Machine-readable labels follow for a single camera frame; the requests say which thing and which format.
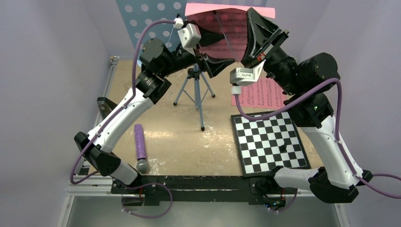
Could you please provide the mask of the pink sheet music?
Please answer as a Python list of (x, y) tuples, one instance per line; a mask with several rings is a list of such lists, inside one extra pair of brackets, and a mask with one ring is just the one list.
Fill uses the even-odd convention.
[(241, 87), (238, 99), (241, 107), (278, 110), (284, 107), (286, 95), (273, 79), (261, 78), (251, 85)]
[(187, 3), (185, 16), (188, 20), (194, 20), (200, 27), (226, 36), (217, 43), (202, 46), (200, 51), (213, 58), (232, 58), (239, 62), (247, 46), (246, 12), (250, 8), (267, 18), (273, 19), (276, 16), (274, 8)]

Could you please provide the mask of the black metronome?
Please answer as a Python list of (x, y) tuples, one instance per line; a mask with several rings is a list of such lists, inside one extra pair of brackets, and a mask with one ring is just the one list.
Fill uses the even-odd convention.
[(102, 119), (105, 119), (117, 107), (117, 104), (107, 97), (98, 97), (96, 103)]

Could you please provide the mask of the purple glitter microphone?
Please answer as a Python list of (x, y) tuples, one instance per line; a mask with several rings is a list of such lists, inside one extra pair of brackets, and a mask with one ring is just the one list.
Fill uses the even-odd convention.
[(137, 170), (143, 174), (149, 171), (149, 164), (147, 161), (145, 135), (141, 124), (134, 125), (134, 137), (136, 146)]

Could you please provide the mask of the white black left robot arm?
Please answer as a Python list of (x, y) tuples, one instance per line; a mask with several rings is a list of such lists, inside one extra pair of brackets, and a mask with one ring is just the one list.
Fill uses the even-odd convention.
[(141, 62), (140, 73), (132, 69), (132, 86), (122, 101), (92, 130), (78, 132), (74, 141), (85, 158), (102, 176), (111, 176), (122, 183), (128, 193), (140, 190), (140, 173), (113, 153), (121, 136), (148, 109), (152, 108), (167, 92), (171, 83), (167, 77), (175, 72), (197, 65), (209, 76), (218, 75), (233, 59), (213, 58), (201, 53), (223, 40), (222, 33), (207, 30), (195, 21), (170, 21), (178, 31), (180, 43), (170, 51), (158, 38), (147, 41), (139, 38), (134, 62)]

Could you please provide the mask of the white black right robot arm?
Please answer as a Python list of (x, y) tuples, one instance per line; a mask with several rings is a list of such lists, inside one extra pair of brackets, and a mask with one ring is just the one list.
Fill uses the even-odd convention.
[(316, 149), (323, 166), (317, 169), (293, 169), (278, 166), (265, 180), (270, 192), (282, 188), (311, 191), (325, 203), (350, 203), (359, 194), (357, 187), (372, 179), (353, 159), (339, 132), (339, 115), (325, 95), (339, 86), (340, 75), (334, 57), (316, 54), (301, 63), (287, 55), (281, 45), (288, 37), (275, 23), (254, 8), (246, 12), (247, 46), (241, 59), (246, 68), (262, 66), (290, 95), (285, 111), (306, 134)]

